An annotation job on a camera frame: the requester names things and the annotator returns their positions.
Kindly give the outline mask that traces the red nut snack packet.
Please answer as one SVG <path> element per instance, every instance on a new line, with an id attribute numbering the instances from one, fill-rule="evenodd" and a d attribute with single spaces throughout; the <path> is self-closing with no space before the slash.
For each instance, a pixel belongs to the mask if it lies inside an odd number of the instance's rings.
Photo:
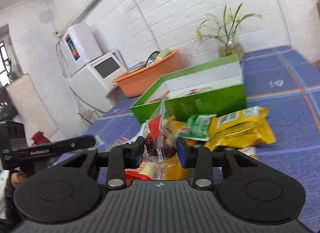
<path id="1" fill-rule="evenodd" d="M 127 186 L 134 180 L 152 180 L 157 164 L 143 161 L 137 169 L 125 169 Z"/>

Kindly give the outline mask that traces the green snack packet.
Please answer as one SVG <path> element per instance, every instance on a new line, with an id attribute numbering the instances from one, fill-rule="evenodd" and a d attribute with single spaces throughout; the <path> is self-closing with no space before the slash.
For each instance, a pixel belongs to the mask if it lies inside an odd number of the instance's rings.
<path id="1" fill-rule="evenodd" d="M 176 137 L 182 137 L 188 140 L 208 141 L 209 140 L 209 126 L 212 119 L 216 115 L 193 115 L 188 118 L 187 122 L 178 128 Z"/>

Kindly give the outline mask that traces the clear pack with red label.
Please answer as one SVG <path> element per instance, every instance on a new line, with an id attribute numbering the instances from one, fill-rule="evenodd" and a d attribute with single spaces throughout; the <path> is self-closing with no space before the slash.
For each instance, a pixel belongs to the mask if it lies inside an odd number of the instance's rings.
<path id="1" fill-rule="evenodd" d="M 143 160 L 155 166 L 155 180 L 164 180 L 169 169 L 178 163 L 176 136 L 164 101 L 146 122 L 143 137 Z"/>

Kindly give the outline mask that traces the yellow snack bag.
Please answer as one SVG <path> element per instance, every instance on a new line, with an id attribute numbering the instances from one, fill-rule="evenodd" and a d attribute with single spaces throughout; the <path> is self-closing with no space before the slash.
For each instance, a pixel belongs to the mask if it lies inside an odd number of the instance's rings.
<path id="1" fill-rule="evenodd" d="M 189 146 L 205 146 L 211 151 L 218 148 L 231 147 L 241 152 L 259 144 L 270 145 L 276 142 L 276 137 L 268 121 L 269 109 L 253 106 L 233 113 L 212 119 L 209 126 L 208 141 L 195 141 L 185 139 Z M 171 116 L 173 130 L 186 122 L 181 122 Z"/>

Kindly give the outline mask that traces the orange plastic basin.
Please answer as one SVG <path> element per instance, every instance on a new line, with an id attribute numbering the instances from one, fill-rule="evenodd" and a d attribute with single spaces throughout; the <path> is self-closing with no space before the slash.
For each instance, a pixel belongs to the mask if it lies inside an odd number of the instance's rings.
<path id="1" fill-rule="evenodd" d="M 172 50 L 171 54 L 157 63 L 130 74 L 123 73 L 115 78 L 112 83 L 116 83 L 125 96 L 137 97 L 145 93 L 159 77 L 178 71 L 181 68 L 180 50 Z"/>

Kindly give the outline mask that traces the green cardboard box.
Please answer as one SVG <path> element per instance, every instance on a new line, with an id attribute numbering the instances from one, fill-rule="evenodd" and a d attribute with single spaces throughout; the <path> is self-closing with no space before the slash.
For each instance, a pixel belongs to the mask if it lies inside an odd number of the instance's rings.
<path id="1" fill-rule="evenodd" d="M 130 107 L 144 123 L 161 102 L 169 115 L 185 121 L 191 115 L 226 115 L 247 107 L 239 57 L 229 55 L 161 76 Z"/>

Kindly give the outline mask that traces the white machine with screen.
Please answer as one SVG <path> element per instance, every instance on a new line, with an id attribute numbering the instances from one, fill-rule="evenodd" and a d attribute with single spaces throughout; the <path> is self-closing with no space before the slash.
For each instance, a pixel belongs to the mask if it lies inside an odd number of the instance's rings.
<path id="1" fill-rule="evenodd" d="M 115 100 L 110 93 L 117 88 L 114 80 L 127 70 L 118 50 L 86 64 L 68 79 L 71 91 L 81 103 L 100 113 L 108 112 Z"/>

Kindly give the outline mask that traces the steel bowl in basin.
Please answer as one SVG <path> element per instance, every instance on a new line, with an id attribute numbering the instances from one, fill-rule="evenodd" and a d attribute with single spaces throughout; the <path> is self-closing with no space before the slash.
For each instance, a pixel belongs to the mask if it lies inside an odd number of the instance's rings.
<path id="1" fill-rule="evenodd" d="M 145 66 L 148 67 L 148 66 L 152 65 L 153 63 L 155 63 L 159 54 L 160 54 L 159 51 L 154 51 L 152 54 L 150 54 L 146 63 L 145 63 Z"/>

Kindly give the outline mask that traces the blue patterned tablecloth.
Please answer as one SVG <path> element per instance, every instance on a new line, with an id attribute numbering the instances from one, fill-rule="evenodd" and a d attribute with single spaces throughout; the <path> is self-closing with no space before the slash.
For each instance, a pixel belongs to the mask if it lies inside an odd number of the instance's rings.
<path id="1" fill-rule="evenodd" d="M 306 191 L 299 220 L 319 231 L 319 70 L 289 46 L 249 52 L 241 63 L 249 107 L 268 108 L 276 136 L 257 146 L 265 164 L 298 180 Z"/>

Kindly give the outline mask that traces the white water purifier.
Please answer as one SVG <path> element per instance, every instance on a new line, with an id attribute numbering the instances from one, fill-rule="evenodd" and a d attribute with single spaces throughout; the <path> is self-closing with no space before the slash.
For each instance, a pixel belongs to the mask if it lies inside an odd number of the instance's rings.
<path id="1" fill-rule="evenodd" d="M 67 63 L 67 72 L 70 76 L 103 55 L 85 22 L 69 27 L 61 42 L 62 55 Z"/>

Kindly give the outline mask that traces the orchid plant in glass vase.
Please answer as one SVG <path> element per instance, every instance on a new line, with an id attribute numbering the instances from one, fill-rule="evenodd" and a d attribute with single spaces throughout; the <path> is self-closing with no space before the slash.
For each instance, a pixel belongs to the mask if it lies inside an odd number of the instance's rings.
<path id="1" fill-rule="evenodd" d="M 231 7 L 224 5 L 222 17 L 219 18 L 213 13 L 208 13 L 207 18 L 196 26 L 196 42 L 199 45 L 209 41 L 216 40 L 220 43 L 218 53 L 220 57 L 226 57 L 236 54 L 240 61 L 244 57 L 244 47 L 236 41 L 236 34 L 240 24 L 249 18 L 259 18 L 262 16 L 258 13 L 241 14 L 243 4 L 240 3 L 235 11 Z"/>

